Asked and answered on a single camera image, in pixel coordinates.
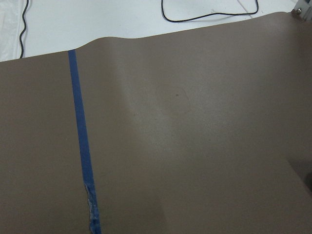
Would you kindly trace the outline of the aluminium frame post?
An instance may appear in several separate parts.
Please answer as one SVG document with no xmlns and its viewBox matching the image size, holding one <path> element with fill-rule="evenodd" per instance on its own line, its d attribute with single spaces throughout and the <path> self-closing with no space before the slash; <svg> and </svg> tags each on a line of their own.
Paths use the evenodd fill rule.
<svg viewBox="0 0 312 234">
<path fill-rule="evenodd" d="M 298 0 L 291 14 L 302 21 L 312 20 L 312 0 Z"/>
</svg>

